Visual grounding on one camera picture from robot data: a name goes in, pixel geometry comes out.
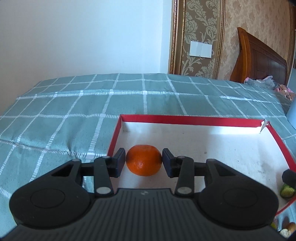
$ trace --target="wooden headboard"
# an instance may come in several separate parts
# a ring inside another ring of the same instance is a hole
[[[286,60],[243,28],[237,30],[241,51],[230,80],[243,83],[247,77],[256,80],[272,75],[277,83],[286,85]]]

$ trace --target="orange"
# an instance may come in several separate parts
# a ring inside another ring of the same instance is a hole
[[[129,170],[139,176],[156,174],[161,167],[161,153],[150,145],[135,145],[126,155],[126,165]]]

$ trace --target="white wall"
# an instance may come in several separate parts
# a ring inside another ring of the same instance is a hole
[[[1,0],[0,112],[40,80],[168,71],[172,0]]]

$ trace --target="floral wallpaper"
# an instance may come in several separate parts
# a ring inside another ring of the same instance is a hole
[[[287,60],[290,39],[288,0],[226,0],[219,80],[230,79],[239,56],[237,27],[244,28]]]
[[[212,78],[216,60],[218,18],[220,18],[220,0],[186,1],[181,75]],[[189,56],[190,41],[212,44],[212,58]]]

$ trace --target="bedspread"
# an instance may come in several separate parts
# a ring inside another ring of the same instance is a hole
[[[15,226],[12,193],[73,158],[105,156],[120,114],[267,119],[295,159],[296,130],[286,119],[290,104],[258,87],[169,74],[41,81],[0,116],[0,237]]]

